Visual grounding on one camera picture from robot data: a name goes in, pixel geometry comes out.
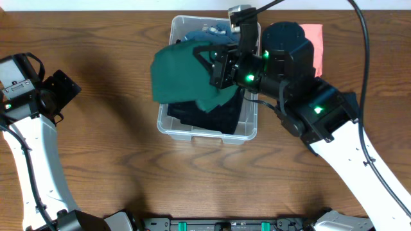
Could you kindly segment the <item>dark green garment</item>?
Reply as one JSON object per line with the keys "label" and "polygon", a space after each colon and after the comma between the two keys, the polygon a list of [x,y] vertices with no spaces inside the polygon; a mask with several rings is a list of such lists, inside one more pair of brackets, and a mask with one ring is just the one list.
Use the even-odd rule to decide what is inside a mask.
{"label": "dark green garment", "polygon": [[207,113],[230,101],[238,87],[217,89],[210,85],[209,73],[193,55],[194,48],[210,44],[183,41],[157,52],[150,67],[153,100],[161,104],[192,101]]}

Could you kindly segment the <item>blue shirt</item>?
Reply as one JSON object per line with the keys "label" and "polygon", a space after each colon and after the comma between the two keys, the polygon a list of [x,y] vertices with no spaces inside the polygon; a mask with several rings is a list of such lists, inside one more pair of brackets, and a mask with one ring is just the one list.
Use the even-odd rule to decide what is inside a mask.
{"label": "blue shirt", "polygon": [[213,44],[232,44],[238,43],[239,37],[232,33],[230,27],[226,24],[217,24],[210,26],[205,31],[190,31],[184,35],[180,41],[202,41]]}

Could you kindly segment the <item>black velvet garment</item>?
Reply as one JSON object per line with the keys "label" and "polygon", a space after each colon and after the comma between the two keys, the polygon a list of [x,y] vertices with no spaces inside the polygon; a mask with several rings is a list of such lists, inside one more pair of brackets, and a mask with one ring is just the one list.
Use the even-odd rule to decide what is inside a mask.
{"label": "black velvet garment", "polygon": [[243,92],[234,86],[234,95],[224,105],[216,106],[210,112],[197,107],[195,101],[171,103],[167,115],[179,119],[182,124],[197,126],[206,130],[234,134],[240,119]]}

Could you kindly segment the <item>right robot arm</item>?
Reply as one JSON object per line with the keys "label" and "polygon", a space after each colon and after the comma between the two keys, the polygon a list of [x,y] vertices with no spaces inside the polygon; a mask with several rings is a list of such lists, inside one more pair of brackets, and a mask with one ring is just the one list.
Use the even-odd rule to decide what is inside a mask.
{"label": "right robot arm", "polygon": [[262,56],[245,49],[251,40],[243,31],[238,44],[198,46],[193,55],[212,85],[237,85],[274,98],[281,124],[337,172],[367,213],[356,218],[331,210],[309,229],[409,230],[410,193],[372,146],[355,94],[316,77],[314,47],[303,28],[294,22],[269,26]]}

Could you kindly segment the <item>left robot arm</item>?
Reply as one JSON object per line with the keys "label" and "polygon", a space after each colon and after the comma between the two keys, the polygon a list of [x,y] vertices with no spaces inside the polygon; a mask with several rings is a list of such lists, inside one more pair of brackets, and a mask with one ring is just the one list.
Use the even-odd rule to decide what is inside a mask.
{"label": "left robot arm", "polygon": [[61,70],[45,77],[32,53],[1,59],[1,132],[17,168],[23,200],[23,230],[139,230],[121,210],[99,218],[77,206],[57,148],[57,117],[81,88]]}

